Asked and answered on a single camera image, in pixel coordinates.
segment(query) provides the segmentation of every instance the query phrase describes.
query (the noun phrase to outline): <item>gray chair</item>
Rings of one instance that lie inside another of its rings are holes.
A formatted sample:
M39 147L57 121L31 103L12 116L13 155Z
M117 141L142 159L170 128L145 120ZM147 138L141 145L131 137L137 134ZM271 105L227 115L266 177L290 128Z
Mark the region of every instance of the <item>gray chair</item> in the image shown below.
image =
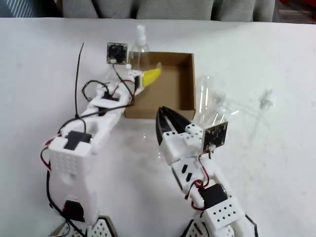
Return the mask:
M63 0L64 17L271 22L275 0Z

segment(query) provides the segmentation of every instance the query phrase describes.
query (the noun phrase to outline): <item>cardboard box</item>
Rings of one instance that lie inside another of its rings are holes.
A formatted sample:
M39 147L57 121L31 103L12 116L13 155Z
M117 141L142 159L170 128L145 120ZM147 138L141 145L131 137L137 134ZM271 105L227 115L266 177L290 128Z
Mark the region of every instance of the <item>cardboard box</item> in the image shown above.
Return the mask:
M166 106L187 119L195 114L194 57L190 53L150 52L151 67L162 63L160 77L135 96L135 105L125 110L131 119L155 119L158 107Z

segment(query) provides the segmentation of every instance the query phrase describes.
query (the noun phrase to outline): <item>white table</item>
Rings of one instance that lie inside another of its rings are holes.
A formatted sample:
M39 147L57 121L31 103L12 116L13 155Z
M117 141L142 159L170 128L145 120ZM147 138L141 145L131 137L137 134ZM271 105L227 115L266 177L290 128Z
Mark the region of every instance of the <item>white table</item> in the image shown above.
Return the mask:
M107 42L133 43L139 23L152 51L194 53L196 77L224 82L252 111L214 157L260 236L315 236L316 27L109 19L0 19L0 236L44 237L62 222L39 152L75 113L80 46L79 88L104 78ZM256 125L266 88L275 102ZM95 166L101 214L120 237L179 236L194 212L159 158L154 121L122 119L112 136Z

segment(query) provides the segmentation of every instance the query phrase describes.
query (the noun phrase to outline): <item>robotic arm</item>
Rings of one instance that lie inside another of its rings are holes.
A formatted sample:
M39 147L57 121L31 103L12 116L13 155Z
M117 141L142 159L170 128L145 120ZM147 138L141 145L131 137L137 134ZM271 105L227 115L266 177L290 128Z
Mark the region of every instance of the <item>robotic arm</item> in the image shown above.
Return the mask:
M130 65L121 67L125 83L114 68L121 81L98 85L87 109L66 123L48 144L50 198L63 216L87 225L94 225L98 218L97 193L91 179L94 159L125 107L144 90L143 82L148 79L147 72L131 70Z
M68 223L70 220L85 223L82 227L85 235L79 228L65 225L59 237L90 237L104 227L110 229L110 225L99 218L91 175L94 160L124 109L133 102L134 95L141 93L160 74L160 69L142 72L131 70L130 65L121 67L124 67L121 74L124 80L113 66L120 81L98 85L97 95L87 109L66 122L57 136L46 143L50 159L50 164L46 164L50 204ZM157 112L160 149L185 199L190 198L192 208L199 211L182 236L257 237L255 223L243 212L224 175L211 159L210 154L225 143L228 125L221 120L214 124L202 130L167 107ZM115 233L110 230L107 236L115 236Z
M219 122L202 130L167 107L157 112L160 150L185 199L190 198L192 208L199 211L182 236L257 237L256 225L244 213L210 156L225 143L228 123Z

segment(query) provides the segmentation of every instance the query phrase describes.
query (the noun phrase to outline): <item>yellow object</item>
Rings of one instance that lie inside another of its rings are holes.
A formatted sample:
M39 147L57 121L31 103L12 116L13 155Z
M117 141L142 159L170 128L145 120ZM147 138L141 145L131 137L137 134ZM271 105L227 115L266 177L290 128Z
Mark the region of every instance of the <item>yellow object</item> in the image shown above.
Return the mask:
M144 71L143 87L153 83L161 74L161 68L155 68L149 71Z

